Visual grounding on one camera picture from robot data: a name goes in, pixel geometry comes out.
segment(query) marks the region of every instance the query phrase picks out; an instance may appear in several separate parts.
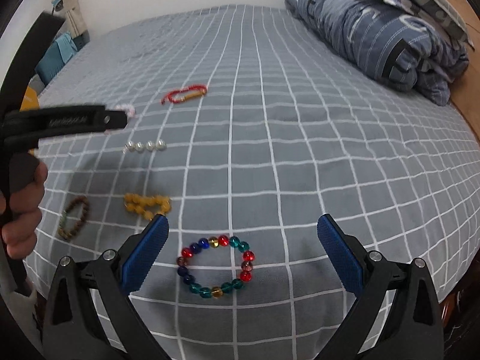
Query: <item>blue comforter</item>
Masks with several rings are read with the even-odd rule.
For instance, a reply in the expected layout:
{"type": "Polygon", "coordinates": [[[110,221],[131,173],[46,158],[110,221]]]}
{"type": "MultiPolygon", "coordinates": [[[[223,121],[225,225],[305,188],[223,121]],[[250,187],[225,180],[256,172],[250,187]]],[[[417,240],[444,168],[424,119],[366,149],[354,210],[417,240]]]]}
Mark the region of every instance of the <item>blue comforter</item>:
{"type": "Polygon", "coordinates": [[[469,60],[441,28],[379,0],[285,0],[293,15],[368,77],[438,105],[469,60]]]}

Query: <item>hand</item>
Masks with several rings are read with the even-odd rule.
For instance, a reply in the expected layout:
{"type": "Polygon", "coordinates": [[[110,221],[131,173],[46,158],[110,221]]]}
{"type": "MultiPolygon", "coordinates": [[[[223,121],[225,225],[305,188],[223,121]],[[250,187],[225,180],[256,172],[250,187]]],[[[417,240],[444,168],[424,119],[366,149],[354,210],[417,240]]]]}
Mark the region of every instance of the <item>hand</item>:
{"type": "MultiPolygon", "coordinates": [[[[7,245],[8,255],[13,259],[24,259],[37,244],[35,229],[42,220],[42,212],[38,205],[45,194],[43,184],[47,180],[48,174],[47,166],[40,162],[35,170],[33,183],[28,184],[21,191],[13,193],[10,197],[12,212],[20,215],[1,229],[1,236],[7,245]]],[[[0,212],[3,213],[5,208],[5,198],[0,196],[0,212]]]]}

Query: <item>blue gripper pad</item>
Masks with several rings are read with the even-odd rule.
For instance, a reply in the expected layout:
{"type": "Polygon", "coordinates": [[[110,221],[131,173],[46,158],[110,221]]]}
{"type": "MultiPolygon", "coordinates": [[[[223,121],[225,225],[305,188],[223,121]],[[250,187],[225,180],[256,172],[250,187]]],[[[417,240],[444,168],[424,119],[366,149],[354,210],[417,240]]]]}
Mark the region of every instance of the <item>blue gripper pad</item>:
{"type": "Polygon", "coordinates": [[[169,236],[169,221],[156,215],[138,235],[142,237],[121,268],[120,288],[124,295],[138,291],[169,236]]]}
{"type": "Polygon", "coordinates": [[[354,293],[359,298],[363,291],[363,269],[338,231],[341,232],[330,215],[322,215],[318,219],[318,239],[327,252],[345,290],[354,293]]]}

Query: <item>bed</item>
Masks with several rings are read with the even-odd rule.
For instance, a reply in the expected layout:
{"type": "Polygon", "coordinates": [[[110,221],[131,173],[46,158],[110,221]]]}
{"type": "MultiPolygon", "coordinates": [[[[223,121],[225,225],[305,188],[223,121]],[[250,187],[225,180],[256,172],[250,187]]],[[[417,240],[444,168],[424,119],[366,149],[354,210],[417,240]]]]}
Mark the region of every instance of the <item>bed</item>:
{"type": "MultiPolygon", "coordinates": [[[[140,232],[146,221],[126,212],[125,193],[170,196],[169,239],[131,301],[173,359],[314,358],[354,301],[317,239],[324,212],[368,250],[422,257],[439,300],[478,250],[480,150],[459,112],[366,78],[286,10],[225,5],[119,28],[81,50],[40,103],[132,104],[137,115],[123,131],[41,143],[50,174],[30,277],[47,295],[62,256],[90,260],[140,232]],[[191,83],[207,84],[207,95],[160,104],[191,83]],[[123,152],[128,140],[160,138],[165,151],[123,152]],[[65,242],[63,207],[84,194],[90,220],[65,242]],[[202,299],[181,283],[175,260],[220,234],[250,244],[253,280],[202,299]]],[[[231,280],[240,261],[220,248],[190,270],[212,286],[231,280]]]]}

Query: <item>red string bracelet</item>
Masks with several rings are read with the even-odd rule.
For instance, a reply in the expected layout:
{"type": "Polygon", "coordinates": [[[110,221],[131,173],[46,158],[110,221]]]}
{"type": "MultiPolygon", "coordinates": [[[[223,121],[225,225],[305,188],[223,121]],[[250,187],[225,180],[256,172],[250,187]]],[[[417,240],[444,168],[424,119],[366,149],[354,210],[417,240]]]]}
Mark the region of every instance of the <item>red string bracelet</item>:
{"type": "Polygon", "coordinates": [[[207,93],[207,86],[202,85],[202,84],[195,84],[195,85],[190,85],[185,88],[180,88],[176,89],[174,91],[171,91],[167,93],[165,96],[163,96],[162,100],[160,101],[162,104],[165,104],[165,101],[168,100],[171,103],[177,104],[177,103],[183,103],[187,100],[193,99],[194,97],[200,97],[203,96],[204,94],[207,93]],[[179,93],[186,93],[186,92],[191,92],[187,93],[184,96],[180,97],[174,97],[175,95],[178,95],[179,93]]]}

